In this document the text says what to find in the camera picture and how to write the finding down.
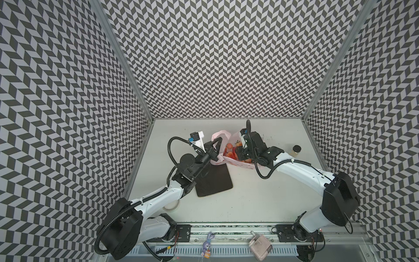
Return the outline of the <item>pink plastic bag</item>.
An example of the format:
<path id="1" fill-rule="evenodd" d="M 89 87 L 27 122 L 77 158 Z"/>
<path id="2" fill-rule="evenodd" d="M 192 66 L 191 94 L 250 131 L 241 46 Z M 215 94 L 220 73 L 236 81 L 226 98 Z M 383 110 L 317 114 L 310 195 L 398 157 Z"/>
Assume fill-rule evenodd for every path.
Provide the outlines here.
<path id="1" fill-rule="evenodd" d="M 239 162 L 237 160 L 233 160 L 231 158 L 223 156 L 224 149 L 227 145 L 227 143 L 235 144 L 237 141 L 241 141 L 241 135 L 240 132 L 236 132 L 234 134 L 229 133 L 228 131 L 221 130 L 215 134 L 212 135 L 212 140 L 215 140 L 215 138 L 221 137 L 223 139 L 220 147 L 220 152 L 218 155 L 218 160 L 210 161 L 212 165 L 222 165 L 222 164 L 231 164 L 237 167 L 245 168 L 245 169 L 255 169 L 254 163 L 243 163 Z"/>

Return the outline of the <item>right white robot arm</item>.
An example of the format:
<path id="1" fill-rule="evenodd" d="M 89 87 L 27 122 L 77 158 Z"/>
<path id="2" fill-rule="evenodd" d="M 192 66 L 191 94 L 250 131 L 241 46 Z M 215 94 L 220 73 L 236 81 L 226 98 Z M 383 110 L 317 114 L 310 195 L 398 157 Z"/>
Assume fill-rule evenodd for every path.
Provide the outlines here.
<path id="1" fill-rule="evenodd" d="M 330 224 L 340 227 L 352 225 L 350 218 L 360 206 L 361 199 L 348 174 L 320 170 L 281 148 L 268 147 L 260 134 L 252 131 L 250 120 L 240 130 L 240 140 L 242 146 L 239 148 L 239 159 L 250 159 L 261 179 L 267 180 L 279 171 L 310 187 L 322 197 L 319 206 L 303 212 L 290 226 L 296 241 L 305 242 Z"/>

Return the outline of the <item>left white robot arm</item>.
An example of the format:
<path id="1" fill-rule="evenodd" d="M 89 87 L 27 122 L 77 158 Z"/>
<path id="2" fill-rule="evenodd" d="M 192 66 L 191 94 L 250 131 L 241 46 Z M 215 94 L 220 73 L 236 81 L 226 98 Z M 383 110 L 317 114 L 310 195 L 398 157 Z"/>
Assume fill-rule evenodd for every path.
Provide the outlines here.
<path id="1" fill-rule="evenodd" d="M 111 254 L 119 260 L 138 242 L 146 243 L 152 239 L 171 242 L 177 238 L 177 223 L 168 214 L 158 215 L 157 212 L 189 194 L 196 185 L 196 178 L 211 161 L 218 160 L 222 139 L 204 144 L 200 135 L 193 133 L 188 140 L 174 136 L 169 140 L 169 146 L 174 140 L 190 145 L 197 156 L 188 153 L 180 161 L 171 157 L 173 168 L 163 187 L 138 199 L 120 198 L 115 202 L 97 229 L 95 253 Z"/>

